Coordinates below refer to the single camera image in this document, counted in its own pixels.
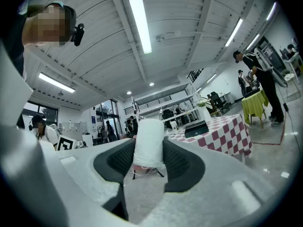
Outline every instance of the fluorescent light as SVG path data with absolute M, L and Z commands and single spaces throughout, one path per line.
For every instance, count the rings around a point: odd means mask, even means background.
M 226 44 L 225 44 L 226 47 L 229 46 L 229 44 L 231 43 L 231 41 L 232 41 L 233 38 L 235 37 L 235 35 L 236 35 L 236 33 L 238 32 L 238 30 L 239 30 L 239 28 L 240 28 L 240 26 L 241 26 L 242 23 L 243 23 L 243 19 L 240 18 L 239 21 L 238 21 L 238 23 L 237 23 L 237 25 L 236 25 L 236 27 L 235 27 L 235 29 L 234 29 L 233 32 L 232 32 L 231 37 L 229 37 L 228 41 L 227 41 Z
M 271 18 L 271 16 L 273 15 L 275 9 L 276 9 L 276 2 L 274 3 L 273 7 L 271 8 L 271 10 L 270 10 L 270 12 L 269 12 L 269 14 L 268 14 L 268 16 L 267 16 L 267 18 L 266 18 L 267 21 L 270 20 L 270 18 Z
M 281 173 L 281 177 L 288 178 L 289 177 L 289 173 L 288 172 L 282 172 Z
M 210 82 L 210 80 L 211 79 L 213 79 L 214 77 L 215 77 L 215 75 L 217 75 L 217 73 L 216 74 L 214 74 L 206 83 L 209 83 Z
M 151 53 L 152 46 L 151 46 L 150 34 L 148 32 L 143 0 L 129 0 L 129 3 L 131 4 L 131 8 L 134 14 L 134 20 L 137 25 L 144 54 Z
M 254 43 L 255 41 L 259 38 L 259 34 L 256 35 L 256 37 L 252 40 L 252 42 L 250 43 L 250 45 L 246 48 L 246 50 L 248 50 Z
M 50 78 L 49 76 L 47 76 L 47 75 L 45 75 L 43 73 L 40 73 L 39 78 L 41 78 L 44 81 L 49 82 L 50 84 L 53 84 L 54 86 L 57 86 L 57 87 L 62 88 L 64 90 L 66 90 L 66 91 L 69 91 L 70 93 L 73 93 L 75 91 L 75 89 L 62 84 L 61 82 L 58 82 L 58 81 Z

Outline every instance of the railing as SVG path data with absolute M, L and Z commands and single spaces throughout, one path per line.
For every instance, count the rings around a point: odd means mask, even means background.
M 142 109 L 145 109 L 145 108 L 155 106 L 157 104 L 164 103 L 164 102 L 169 101 L 169 100 L 171 100 L 171 97 L 166 96 L 166 97 L 163 97 L 163 98 L 160 98 L 160 99 L 152 100 L 152 101 L 150 101 L 148 103 L 145 103 L 145 104 L 142 104 L 142 105 L 138 105 L 138 108 L 139 108 L 139 110 L 142 110 Z
M 193 70 L 189 73 L 187 79 L 190 79 L 191 82 L 194 82 L 198 76 L 201 74 L 201 72 L 203 71 L 203 69 L 199 69 L 199 70 Z
M 160 98 L 160 99 L 149 101 L 145 104 L 135 105 L 135 106 L 136 106 L 137 110 L 142 110 L 142 109 L 149 108 L 149 107 L 152 107 L 152 106 L 157 105 L 157 104 L 164 103 L 164 102 L 169 101 L 169 100 L 171 100 L 171 97 L 166 96 L 166 97 L 163 97 L 163 98 Z M 126 115 L 132 114 L 134 112 L 134 108 L 133 107 L 128 107 L 128 108 L 125 108 L 124 111 L 125 111 Z

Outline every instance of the red and white checkered tablecloth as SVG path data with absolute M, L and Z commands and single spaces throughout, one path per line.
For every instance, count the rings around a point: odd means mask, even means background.
M 178 140 L 193 145 L 207 147 L 228 155 L 251 156 L 251 140 L 240 114 L 216 117 L 206 122 L 209 132 L 185 139 L 183 131 L 169 135 L 170 140 Z

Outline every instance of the yellow tablecloth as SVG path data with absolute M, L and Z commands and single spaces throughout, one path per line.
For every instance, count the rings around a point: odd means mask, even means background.
M 249 114 L 256 115 L 261 118 L 263 114 L 263 106 L 268 106 L 268 98 L 263 90 L 251 95 L 247 98 L 242 99 L 242 107 L 244 112 L 245 123 L 250 124 Z

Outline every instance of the flowers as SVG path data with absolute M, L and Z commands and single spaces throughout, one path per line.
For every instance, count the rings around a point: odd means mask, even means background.
M 202 99 L 202 100 L 197 102 L 197 106 L 198 107 L 204 107 L 204 106 L 206 106 L 206 103 L 208 103 L 208 102 L 209 102 L 208 99 Z

